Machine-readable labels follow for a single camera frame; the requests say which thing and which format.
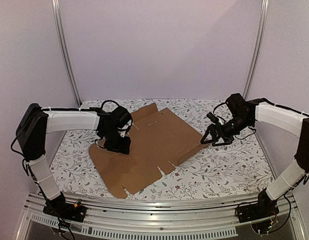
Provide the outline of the brown cardboard box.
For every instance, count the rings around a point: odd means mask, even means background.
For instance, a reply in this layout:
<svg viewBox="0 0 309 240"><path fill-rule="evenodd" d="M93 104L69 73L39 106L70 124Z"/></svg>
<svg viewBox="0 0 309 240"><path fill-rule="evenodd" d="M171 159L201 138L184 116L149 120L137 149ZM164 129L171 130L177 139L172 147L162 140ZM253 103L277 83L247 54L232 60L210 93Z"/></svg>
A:
<svg viewBox="0 0 309 240"><path fill-rule="evenodd" d="M125 199L168 175L201 149L202 135L169 108L152 103L132 114L129 154L92 144L88 153L109 192Z"/></svg>

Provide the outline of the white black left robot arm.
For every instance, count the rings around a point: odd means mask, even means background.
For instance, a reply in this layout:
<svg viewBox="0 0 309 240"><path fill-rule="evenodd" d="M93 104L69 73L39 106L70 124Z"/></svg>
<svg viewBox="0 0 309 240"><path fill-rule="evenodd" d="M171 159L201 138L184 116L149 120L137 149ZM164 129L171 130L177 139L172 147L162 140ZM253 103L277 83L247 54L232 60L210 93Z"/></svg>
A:
<svg viewBox="0 0 309 240"><path fill-rule="evenodd" d="M94 131L104 141L97 147L127 155L131 144L127 134L132 125L132 114L119 104L114 110L105 111L102 107L54 108L32 103L15 131L10 149L22 157L25 173L38 186L50 210L65 217L69 206L47 161L47 137L69 131Z"/></svg>

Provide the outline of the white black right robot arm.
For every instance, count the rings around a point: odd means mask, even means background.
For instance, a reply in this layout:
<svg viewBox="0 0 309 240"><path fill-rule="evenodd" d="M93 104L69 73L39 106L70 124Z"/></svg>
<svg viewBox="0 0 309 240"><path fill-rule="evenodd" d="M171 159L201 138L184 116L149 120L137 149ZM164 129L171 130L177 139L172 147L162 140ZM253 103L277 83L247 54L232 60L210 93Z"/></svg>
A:
<svg viewBox="0 0 309 240"><path fill-rule="evenodd" d="M201 144L214 147L231 145L241 131L253 128L256 123L271 125L283 132L282 139L274 146L283 152L292 147L285 156L285 169L276 179L258 194L253 214L264 218L272 211L277 200L295 189L299 184L306 184L309 179L309 113L291 107L276 104L266 98L245 100L240 93L231 94L224 102L231 118L226 121L213 111L206 116L211 124L207 127Z"/></svg>

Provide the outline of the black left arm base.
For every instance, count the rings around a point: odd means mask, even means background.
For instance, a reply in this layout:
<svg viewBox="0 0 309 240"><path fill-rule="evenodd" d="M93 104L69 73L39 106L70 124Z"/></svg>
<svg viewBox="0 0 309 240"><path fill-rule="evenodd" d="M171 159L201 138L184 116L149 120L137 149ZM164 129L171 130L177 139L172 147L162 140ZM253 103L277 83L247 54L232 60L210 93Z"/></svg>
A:
<svg viewBox="0 0 309 240"><path fill-rule="evenodd" d="M82 223L85 219L87 208L81 204L67 203L64 200L47 201L43 213L60 219Z"/></svg>

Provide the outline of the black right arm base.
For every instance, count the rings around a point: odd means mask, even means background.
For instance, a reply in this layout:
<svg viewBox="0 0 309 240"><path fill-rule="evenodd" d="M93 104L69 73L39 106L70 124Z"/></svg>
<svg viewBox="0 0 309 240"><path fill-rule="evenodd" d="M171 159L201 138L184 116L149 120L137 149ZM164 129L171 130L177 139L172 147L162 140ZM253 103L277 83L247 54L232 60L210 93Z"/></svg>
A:
<svg viewBox="0 0 309 240"><path fill-rule="evenodd" d="M259 199L257 203L242 202L235 208L234 214L240 223L259 220L277 215L277 201Z"/></svg>

